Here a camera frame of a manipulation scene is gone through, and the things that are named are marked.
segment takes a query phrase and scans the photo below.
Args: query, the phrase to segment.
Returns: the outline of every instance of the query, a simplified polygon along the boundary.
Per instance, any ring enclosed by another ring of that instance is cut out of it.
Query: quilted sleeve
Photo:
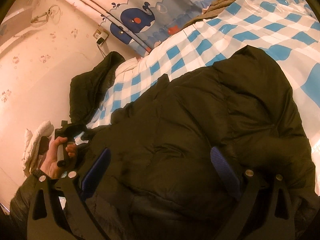
[[[21,239],[27,239],[27,221],[31,198],[38,178],[45,175],[41,170],[35,171],[29,176],[17,190],[10,202],[10,221],[20,234]]]

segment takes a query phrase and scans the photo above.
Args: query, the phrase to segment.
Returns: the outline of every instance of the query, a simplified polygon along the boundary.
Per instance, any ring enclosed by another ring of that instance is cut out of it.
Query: pink wall
[[[25,129],[34,131],[46,120],[58,127],[69,115],[71,78],[103,59],[93,37],[98,25],[64,0],[38,0],[33,17],[53,4],[61,13],[0,47],[0,202],[7,207],[25,180],[20,164]],[[103,50],[126,59],[138,56],[111,36]]]

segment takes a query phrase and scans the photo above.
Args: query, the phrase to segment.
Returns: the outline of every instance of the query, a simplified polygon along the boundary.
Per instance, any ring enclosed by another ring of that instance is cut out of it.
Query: hand
[[[47,174],[51,179],[59,179],[61,175],[67,171],[74,168],[76,165],[76,157],[77,157],[77,145],[75,143],[68,144],[66,150],[70,157],[69,165],[65,167],[58,167],[57,162],[57,154],[58,154],[58,147],[66,143],[68,138],[58,137],[55,139],[49,146],[49,150],[47,152],[46,158],[41,165],[41,171]]]

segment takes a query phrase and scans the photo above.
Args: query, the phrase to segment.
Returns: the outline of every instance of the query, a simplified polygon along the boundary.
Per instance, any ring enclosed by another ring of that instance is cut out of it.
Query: white towel
[[[25,149],[22,155],[22,169],[25,176],[29,177],[35,171],[39,163],[39,145],[42,136],[49,137],[54,130],[50,121],[43,122],[34,134],[26,129],[24,140]]]
[[[135,57],[125,61],[116,69],[116,77],[126,71],[134,69],[137,66],[137,64],[138,60]]]

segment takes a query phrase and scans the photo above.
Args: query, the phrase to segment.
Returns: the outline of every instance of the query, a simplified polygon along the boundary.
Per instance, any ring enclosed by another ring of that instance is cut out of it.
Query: blue and white checkered sheet
[[[136,100],[164,73],[172,80],[251,45],[280,65],[315,150],[320,140],[319,40],[320,24],[305,0],[237,0],[217,18],[197,22],[163,42],[129,79],[116,79],[87,126],[110,124],[112,112]]]

